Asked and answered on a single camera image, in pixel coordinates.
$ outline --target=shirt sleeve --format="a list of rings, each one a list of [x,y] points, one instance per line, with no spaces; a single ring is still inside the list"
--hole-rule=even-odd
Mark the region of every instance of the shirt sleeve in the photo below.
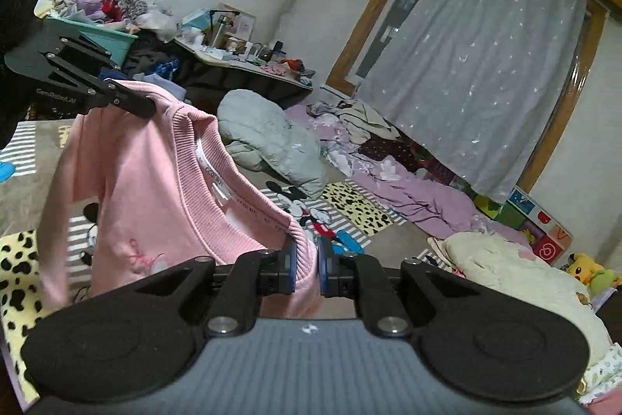
[[[103,108],[78,116],[58,160],[37,229],[39,272],[46,306],[69,303],[65,268],[67,231],[74,203],[97,196],[105,189],[101,159]]]

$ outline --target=white clothing tag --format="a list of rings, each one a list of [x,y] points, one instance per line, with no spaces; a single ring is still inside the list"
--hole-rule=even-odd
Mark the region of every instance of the white clothing tag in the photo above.
[[[214,166],[210,164],[210,161],[207,160],[207,156],[203,151],[203,145],[201,145],[201,138],[198,138],[195,142],[195,152],[197,154],[199,165],[207,174],[209,174],[209,176],[211,176],[212,180],[214,180],[212,190],[215,192],[218,203],[223,206],[229,199],[231,199],[231,189],[223,181],[219,173],[214,169]]]

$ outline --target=green tile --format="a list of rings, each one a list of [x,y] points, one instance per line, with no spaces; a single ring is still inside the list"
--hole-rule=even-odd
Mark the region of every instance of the green tile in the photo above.
[[[505,203],[499,214],[495,217],[497,222],[505,224],[512,229],[518,229],[525,222],[526,217],[510,203]]]

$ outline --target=turquoise storage bin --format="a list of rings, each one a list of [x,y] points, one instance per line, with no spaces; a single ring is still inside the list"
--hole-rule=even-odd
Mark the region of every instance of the turquoise storage bin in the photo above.
[[[54,20],[76,26],[93,43],[106,48],[111,53],[110,59],[118,65],[122,65],[132,41],[138,39],[138,36],[133,34],[103,29],[97,23],[82,23],[64,18],[54,18]]]

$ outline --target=gray ribbed surface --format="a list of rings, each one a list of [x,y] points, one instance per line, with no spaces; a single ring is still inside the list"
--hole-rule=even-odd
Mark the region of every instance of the gray ribbed surface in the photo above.
[[[369,334],[358,320],[259,320],[250,333],[212,340],[177,382],[104,407],[61,402],[32,415],[515,414],[470,400],[430,376],[413,349]],[[473,365],[477,374],[477,364]],[[524,414],[585,414],[571,399]]]

